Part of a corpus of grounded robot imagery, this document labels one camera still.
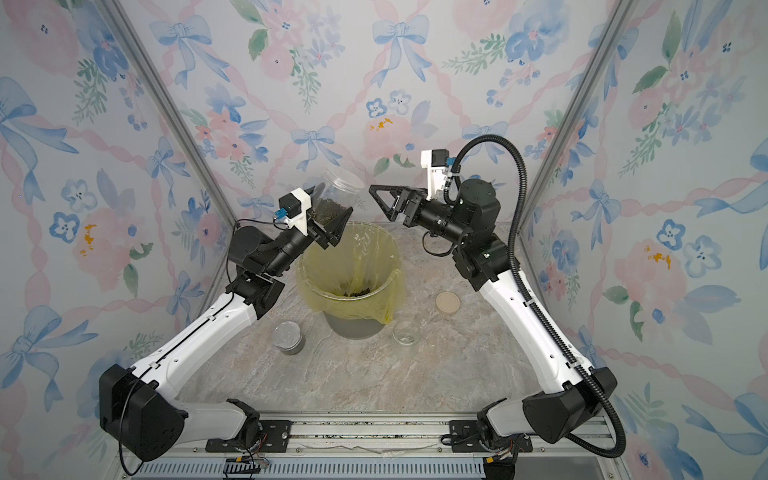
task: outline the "yellow plastic bag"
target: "yellow plastic bag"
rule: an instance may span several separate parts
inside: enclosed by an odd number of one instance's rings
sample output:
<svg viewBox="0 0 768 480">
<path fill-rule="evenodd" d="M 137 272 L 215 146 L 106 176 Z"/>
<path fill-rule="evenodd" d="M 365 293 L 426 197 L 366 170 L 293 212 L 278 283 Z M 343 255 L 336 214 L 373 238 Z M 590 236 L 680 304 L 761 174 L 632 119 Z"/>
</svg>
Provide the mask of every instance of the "yellow plastic bag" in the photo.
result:
<svg viewBox="0 0 768 480">
<path fill-rule="evenodd" d="M 349 222 L 335 247 L 323 250 L 313 244 L 306 249 L 299 259 L 296 286 L 315 311 L 385 324 L 406 297 L 394 237 L 363 222 Z"/>
</svg>

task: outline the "cable clip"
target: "cable clip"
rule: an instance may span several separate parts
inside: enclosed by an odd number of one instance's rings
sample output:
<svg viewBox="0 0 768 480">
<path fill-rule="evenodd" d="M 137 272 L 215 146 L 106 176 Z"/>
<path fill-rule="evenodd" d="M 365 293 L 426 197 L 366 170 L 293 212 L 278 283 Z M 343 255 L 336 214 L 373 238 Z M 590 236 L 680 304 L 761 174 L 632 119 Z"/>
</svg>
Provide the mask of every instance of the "cable clip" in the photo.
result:
<svg viewBox="0 0 768 480">
<path fill-rule="evenodd" d="M 581 365 L 583 363 L 584 363 L 584 357 L 583 356 L 577 356 L 575 362 L 566 362 L 565 366 L 567 366 L 569 369 L 572 369 L 576 365 Z"/>
</svg>

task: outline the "clear plastic jar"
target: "clear plastic jar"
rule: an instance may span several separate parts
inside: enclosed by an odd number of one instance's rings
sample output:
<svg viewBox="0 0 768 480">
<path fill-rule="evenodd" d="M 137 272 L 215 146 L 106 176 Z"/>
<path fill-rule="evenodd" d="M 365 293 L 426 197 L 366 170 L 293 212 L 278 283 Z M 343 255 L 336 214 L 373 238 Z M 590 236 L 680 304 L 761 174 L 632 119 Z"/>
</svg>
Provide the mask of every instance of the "clear plastic jar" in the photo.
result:
<svg viewBox="0 0 768 480">
<path fill-rule="evenodd" d="M 311 217 L 325 225 L 338 217 L 344 210 L 352 207 L 365 183 L 349 170 L 341 167 L 328 167 L 323 172 L 325 188 L 316 203 L 312 205 Z"/>
</svg>

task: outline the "plastic jar lid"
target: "plastic jar lid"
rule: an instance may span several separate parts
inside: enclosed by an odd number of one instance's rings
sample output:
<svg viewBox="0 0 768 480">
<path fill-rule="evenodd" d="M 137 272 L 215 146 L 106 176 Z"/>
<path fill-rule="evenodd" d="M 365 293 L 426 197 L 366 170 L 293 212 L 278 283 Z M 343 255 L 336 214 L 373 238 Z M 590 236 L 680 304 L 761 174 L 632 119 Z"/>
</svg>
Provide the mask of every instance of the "plastic jar lid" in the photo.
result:
<svg viewBox="0 0 768 480">
<path fill-rule="evenodd" d="M 435 305 L 437 305 L 437 310 L 451 314 L 458 311 L 458 308 L 462 305 L 462 301 L 459 300 L 458 296 L 453 292 L 442 292 L 437 296 Z"/>
<path fill-rule="evenodd" d="M 301 342 L 301 328 L 296 322 L 282 322 L 272 333 L 272 344 L 281 350 L 290 350 Z"/>
<path fill-rule="evenodd" d="M 357 175 L 341 167 L 326 167 L 323 177 L 339 190 L 352 194 L 358 194 L 366 187 Z"/>
</svg>

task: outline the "gray marble surface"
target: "gray marble surface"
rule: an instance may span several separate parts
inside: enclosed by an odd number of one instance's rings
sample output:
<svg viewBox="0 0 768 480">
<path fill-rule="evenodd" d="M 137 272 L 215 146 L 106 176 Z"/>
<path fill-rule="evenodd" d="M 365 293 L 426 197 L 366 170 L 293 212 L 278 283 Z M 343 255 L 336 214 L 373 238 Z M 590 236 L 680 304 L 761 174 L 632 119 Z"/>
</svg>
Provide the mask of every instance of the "gray marble surface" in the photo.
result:
<svg viewBox="0 0 768 480">
<path fill-rule="evenodd" d="M 391 324 L 369 339 L 336 335 L 323 314 L 313 313 L 299 297 L 291 269 L 275 307 L 214 354 L 179 398 L 223 402 L 235 397 L 263 411 L 476 412 L 500 398 L 539 391 L 517 340 L 455 271 L 451 257 L 426 254 L 422 229 L 380 225 L 394 235 L 406 259 L 408 298 L 396 319 L 410 317 L 421 324 L 416 348 L 397 346 Z M 500 230 L 506 238 L 508 230 Z M 446 246 L 444 240 L 427 239 L 432 251 Z M 461 299 L 452 316 L 435 307 L 443 291 Z M 306 336 L 294 356 L 271 343 L 275 326 L 285 320 L 299 323 Z"/>
</svg>

